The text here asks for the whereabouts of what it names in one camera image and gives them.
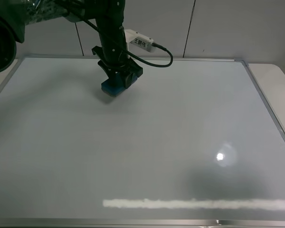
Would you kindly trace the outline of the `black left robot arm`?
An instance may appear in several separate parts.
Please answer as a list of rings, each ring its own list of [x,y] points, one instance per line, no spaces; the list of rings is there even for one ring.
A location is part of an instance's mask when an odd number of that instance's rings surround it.
[[[101,46],[92,49],[100,58],[99,66],[109,82],[116,84],[119,76],[125,88],[143,74],[143,69],[127,50],[123,27],[124,0],[0,0],[0,72],[16,57],[17,43],[25,39],[25,27],[30,24],[65,18],[69,22],[88,22],[99,34]]]

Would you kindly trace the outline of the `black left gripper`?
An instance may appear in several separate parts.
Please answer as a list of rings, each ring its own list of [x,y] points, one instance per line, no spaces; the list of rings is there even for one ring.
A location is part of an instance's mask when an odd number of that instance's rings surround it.
[[[118,86],[116,73],[120,73],[123,88],[129,88],[143,74],[143,68],[124,51],[109,54],[102,47],[95,46],[92,53],[99,57],[98,65],[108,77],[102,86]]]

